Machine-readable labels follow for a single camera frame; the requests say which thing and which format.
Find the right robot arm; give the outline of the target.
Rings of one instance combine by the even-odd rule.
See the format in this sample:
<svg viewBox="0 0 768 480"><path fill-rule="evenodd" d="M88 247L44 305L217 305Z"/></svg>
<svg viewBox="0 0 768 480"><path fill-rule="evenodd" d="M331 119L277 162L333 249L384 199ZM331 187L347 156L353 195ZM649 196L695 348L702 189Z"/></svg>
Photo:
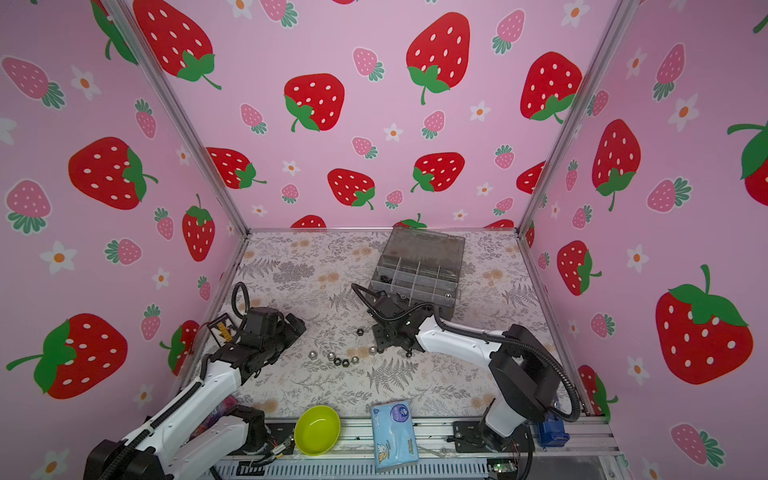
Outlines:
<svg viewBox="0 0 768 480"><path fill-rule="evenodd" d="M441 317L429 302L402 307L385 291L354 284L352 290L376 325L377 350L403 349L439 353L488 371L501 398L492 402L482 425L500 439L508 439L526 422L542 423L551 414L565 422L581 416L578 390L565 369L525 327L505 331L465 327Z"/></svg>

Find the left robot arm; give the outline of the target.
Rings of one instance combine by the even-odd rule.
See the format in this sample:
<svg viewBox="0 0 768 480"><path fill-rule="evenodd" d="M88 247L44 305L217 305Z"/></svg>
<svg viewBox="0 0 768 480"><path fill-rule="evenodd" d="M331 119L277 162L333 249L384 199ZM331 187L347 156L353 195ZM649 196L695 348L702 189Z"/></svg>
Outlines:
<svg viewBox="0 0 768 480"><path fill-rule="evenodd" d="M305 322L274 308L251 308L234 323L208 323L218 347L199 374L163 409L119 441L104 440L86 460L87 479L197 479L233 452L273 459L275 443L263 411L227 408L205 431L204 420L248 380L277 362L306 331Z"/></svg>

